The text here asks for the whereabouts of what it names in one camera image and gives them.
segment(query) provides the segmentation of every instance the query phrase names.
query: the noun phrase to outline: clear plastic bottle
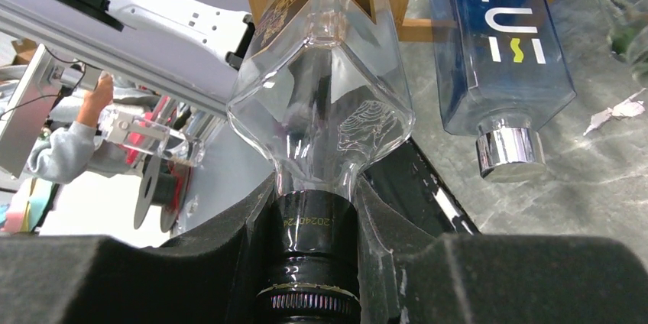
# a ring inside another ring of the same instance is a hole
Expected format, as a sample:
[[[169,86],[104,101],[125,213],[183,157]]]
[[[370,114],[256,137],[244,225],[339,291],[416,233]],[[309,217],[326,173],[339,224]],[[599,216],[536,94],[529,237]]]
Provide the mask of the clear plastic bottle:
[[[270,0],[228,116],[274,162],[277,193],[351,199],[358,173],[413,128],[388,0]]]
[[[633,78],[648,86],[648,0],[596,0],[610,25],[612,54],[630,64]]]
[[[545,171],[538,130],[575,97],[546,0],[430,0],[445,130],[477,137],[481,175]]]
[[[99,130],[106,141],[190,167],[198,166],[205,155],[201,140],[119,110],[104,111]]]

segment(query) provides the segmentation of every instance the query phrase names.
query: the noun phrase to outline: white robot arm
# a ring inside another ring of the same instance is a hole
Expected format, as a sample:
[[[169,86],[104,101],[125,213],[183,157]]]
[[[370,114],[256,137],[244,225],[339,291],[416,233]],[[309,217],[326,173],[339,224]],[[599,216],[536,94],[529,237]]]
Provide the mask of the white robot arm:
[[[249,13],[195,0],[106,0],[106,3],[105,13],[121,24],[180,37],[235,69],[240,67],[254,33]]]

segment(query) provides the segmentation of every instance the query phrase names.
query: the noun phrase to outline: yellow squiggle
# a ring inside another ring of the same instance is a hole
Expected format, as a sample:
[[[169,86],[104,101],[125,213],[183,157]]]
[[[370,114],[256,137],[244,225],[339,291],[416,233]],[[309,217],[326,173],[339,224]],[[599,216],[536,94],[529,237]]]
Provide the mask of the yellow squiggle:
[[[520,49],[520,39],[517,37],[510,39],[510,48],[515,53],[513,62],[522,63],[522,60],[524,60],[524,52]]]

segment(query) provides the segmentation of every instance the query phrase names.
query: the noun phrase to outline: person's arm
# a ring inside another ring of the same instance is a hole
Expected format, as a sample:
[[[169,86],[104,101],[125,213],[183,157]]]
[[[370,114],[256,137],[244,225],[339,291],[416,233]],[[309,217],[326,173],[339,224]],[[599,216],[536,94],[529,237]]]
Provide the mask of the person's arm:
[[[97,88],[87,92],[76,121],[32,149],[27,171],[53,183],[68,184],[81,175],[95,152],[94,137],[101,111],[112,101],[112,77],[102,73]]]

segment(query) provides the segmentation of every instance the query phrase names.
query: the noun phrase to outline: hand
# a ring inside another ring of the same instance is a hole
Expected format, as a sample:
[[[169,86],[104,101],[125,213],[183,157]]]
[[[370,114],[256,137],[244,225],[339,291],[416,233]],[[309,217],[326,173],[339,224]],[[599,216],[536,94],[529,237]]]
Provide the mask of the hand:
[[[83,105],[76,121],[89,127],[96,127],[101,111],[112,103],[112,75],[102,72],[94,91],[87,91],[83,96]]]

